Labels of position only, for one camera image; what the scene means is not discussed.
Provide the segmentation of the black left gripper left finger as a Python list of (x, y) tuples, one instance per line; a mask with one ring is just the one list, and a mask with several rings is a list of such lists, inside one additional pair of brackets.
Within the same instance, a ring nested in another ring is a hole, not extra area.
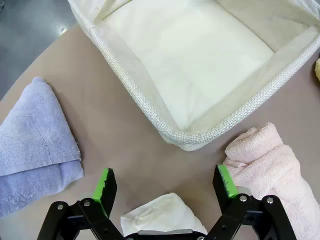
[(39, 240), (75, 240), (80, 231), (90, 230), (97, 240), (123, 240), (125, 237), (110, 220), (117, 183), (113, 169), (106, 168), (92, 197), (68, 205), (53, 202), (38, 234)]

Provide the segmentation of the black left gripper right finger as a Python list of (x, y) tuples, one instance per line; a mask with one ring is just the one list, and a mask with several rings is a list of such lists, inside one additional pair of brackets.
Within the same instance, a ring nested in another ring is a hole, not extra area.
[(258, 200), (253, 195), (240, 193), (223, 164), (215, 166), (212, 184), (221, 216), (207, 234), (208, 240), (232, 240), (242, 225), (252, 227), (259, 240), (297, 238), (276, 195)]

